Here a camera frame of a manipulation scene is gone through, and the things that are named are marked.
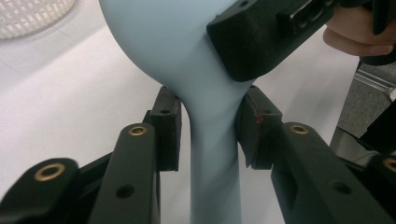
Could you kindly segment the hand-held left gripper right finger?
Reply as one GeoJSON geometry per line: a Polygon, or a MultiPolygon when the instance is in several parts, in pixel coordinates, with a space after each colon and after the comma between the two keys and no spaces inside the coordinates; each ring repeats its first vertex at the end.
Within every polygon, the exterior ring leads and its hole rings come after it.
{"type": "Polygon", "coordinates": [[[396,157],[361,166],[342,159],[311,127],[282,121],[256,86],[238,109],[237,141],[254,170],[270,170],[286,224],[396,224],[396,157]]]}

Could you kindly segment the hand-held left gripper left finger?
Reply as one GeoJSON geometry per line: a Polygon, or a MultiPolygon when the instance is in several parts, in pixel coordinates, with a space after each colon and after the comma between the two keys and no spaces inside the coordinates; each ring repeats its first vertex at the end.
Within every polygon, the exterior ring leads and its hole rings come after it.
{"type": "Polygon", "coordinates": [[[141,123],[122,129],[88,224],[161,224],[162,171],[177,171],[181,102],[159,90],[141,123]]]}

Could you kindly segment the white plastic basket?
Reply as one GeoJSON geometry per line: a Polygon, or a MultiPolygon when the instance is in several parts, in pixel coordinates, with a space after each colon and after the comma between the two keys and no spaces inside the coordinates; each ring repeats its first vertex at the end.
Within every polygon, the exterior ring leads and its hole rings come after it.
{"type": "Polygon", "coordinates": [[[0,40],[29,35],[62,18],[76,0],[0,0],[0,40]]]}

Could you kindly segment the white table sheet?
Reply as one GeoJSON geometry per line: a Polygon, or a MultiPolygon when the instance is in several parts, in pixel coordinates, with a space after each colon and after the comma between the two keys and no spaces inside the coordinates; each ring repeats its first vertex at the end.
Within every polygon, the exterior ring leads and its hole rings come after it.
{"type": "MultiPolygon", "coordinates": [[[[313,35],[257,84],[284,120],[331,140],[357,64],[313,35]]],[[[41,161],[106,155],[158,89],[123,54],[98,0],[76,0],[46,30],[0,40],[0,199],[41,161]]]]}

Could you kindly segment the aluminium floor rail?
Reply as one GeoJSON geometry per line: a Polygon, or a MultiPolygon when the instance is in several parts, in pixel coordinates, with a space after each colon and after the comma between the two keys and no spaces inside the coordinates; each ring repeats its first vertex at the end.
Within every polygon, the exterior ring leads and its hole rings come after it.
{"type": "Polygon", "coordinates": [[[384,92],[391,102],[396,100],[396,84],[392,84],[383,78],[371,75],[361,69],[355,73],[354,79],[371,88],[384,92]]]}

